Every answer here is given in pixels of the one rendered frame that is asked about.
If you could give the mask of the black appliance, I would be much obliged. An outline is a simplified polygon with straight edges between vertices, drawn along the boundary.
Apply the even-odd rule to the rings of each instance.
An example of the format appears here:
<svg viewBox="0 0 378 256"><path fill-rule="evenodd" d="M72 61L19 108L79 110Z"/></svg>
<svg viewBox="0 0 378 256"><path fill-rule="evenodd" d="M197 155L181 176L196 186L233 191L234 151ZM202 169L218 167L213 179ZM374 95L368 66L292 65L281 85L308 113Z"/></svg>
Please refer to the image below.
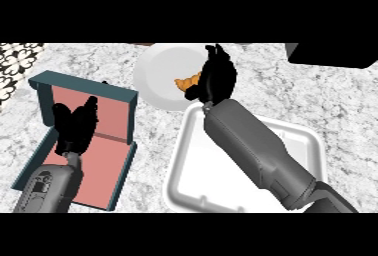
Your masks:
<svg viewBox="0 0 378 256"><path fill-rule="evenodd" d="M371 43L286 43L292 64L367 68L378 61L378 46Z"/></svg>

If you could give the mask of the teal open box pink lining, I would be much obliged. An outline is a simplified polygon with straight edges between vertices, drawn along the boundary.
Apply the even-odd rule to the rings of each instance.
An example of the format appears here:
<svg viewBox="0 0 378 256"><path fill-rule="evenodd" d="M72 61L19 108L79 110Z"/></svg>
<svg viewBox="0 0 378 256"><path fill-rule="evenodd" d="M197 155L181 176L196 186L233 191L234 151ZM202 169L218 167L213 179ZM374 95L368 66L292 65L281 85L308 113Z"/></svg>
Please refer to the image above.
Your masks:
<svg viewBox="0 0 378 256"><path fill-rule="evenodd" d="M54 153L57 132L52 128L52 104L63 103L75 110L88 97L94 96L98 122L88 149L82 154L83 178L72 202L112 211L137 149L132 141L137 92L48 70L30 77L27 83L36 91L41 118L48 131L11 188L23 190L29 175L42 164L66 163L63 157Z"/></svg>

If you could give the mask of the white round plate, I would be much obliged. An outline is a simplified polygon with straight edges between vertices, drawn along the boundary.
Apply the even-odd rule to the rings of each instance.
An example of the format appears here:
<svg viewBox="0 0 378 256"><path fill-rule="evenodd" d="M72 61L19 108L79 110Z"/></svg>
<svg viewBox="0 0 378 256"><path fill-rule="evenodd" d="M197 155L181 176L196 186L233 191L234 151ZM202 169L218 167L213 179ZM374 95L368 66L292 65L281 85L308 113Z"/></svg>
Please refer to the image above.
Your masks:
<svg viewBox="0 0 378 256"><path fill-rule="evenodd" d="M175 79L197 74L208 58L206 43L154 43L140 55L132 70L132 85L140 98L157 109L184 111L191 104Z"/></svg>

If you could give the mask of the black white patterned tile panel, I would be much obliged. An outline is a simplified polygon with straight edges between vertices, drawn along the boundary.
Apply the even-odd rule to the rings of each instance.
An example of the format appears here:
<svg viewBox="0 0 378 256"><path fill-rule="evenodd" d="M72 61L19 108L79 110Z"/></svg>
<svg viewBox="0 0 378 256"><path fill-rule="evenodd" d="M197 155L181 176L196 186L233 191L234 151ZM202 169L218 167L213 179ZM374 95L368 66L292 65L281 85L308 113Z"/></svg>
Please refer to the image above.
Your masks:
<svg viewBox="0 0 378 256"><path fill-rule="evenodd" d="M4 109L44 48L44 43L0 43L0 109Z"/></svg>

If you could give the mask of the white square tray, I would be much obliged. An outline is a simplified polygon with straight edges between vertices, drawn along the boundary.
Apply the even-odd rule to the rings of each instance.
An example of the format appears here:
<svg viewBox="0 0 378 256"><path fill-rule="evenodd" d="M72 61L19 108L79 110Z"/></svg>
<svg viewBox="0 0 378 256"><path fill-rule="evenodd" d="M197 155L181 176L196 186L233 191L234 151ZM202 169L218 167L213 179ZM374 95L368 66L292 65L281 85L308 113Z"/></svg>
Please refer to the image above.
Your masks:
<svg viewBox="0 0 378 256"><path fill-rule="evenodd" d="M267 117L261 121L281 139L292 158L324 182L324 146L317 133L301 125ZM162 195L169 209L179 213L286 211L271 193L256 188L205 134L199 103L191 104L184 112Z"/></svg>

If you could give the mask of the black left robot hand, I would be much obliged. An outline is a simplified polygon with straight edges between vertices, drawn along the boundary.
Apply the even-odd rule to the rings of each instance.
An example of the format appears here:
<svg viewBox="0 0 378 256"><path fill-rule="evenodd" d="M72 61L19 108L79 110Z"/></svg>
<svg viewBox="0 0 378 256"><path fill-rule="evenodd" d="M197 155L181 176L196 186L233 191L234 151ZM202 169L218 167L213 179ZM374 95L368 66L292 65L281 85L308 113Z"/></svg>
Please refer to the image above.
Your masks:
<svg viewBox="0 0 378 256"><path fill-rule="evenodd" d="M81 155L89 145L97 126L97 98L89 96L83 105L73 111L61 103L51 107L54 129L58 133L54 153L63 155L73 152Z"/></svg>

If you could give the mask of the orange croissant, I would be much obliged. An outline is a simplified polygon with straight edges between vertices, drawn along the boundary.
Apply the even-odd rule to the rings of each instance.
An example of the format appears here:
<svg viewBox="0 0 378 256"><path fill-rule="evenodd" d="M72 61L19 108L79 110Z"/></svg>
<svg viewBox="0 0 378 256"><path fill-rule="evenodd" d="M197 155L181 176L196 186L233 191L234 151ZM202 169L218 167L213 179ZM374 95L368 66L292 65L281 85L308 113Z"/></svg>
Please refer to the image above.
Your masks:
<svg viewBox="0 0 378 256"><path fill-rule="evenodd" d="M179 91L185 91L188 87L197 84L200 73L196 73L185 79L175 79L174 83Z"/></svg>

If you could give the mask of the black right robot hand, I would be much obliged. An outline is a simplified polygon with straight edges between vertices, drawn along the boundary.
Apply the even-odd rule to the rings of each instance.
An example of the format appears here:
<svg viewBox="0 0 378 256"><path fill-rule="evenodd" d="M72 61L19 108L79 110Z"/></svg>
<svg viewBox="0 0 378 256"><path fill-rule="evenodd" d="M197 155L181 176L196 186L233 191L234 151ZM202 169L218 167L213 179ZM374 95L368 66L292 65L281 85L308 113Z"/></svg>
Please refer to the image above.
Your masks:
<svg viewBox="0 0 378 256"><path fill-rule="evenodd" d="M184 98L216 105L231 96L237 72L222 47L215 44L206 45L205 49L208 60L202 66L199 81L185 89Z"/></svg>

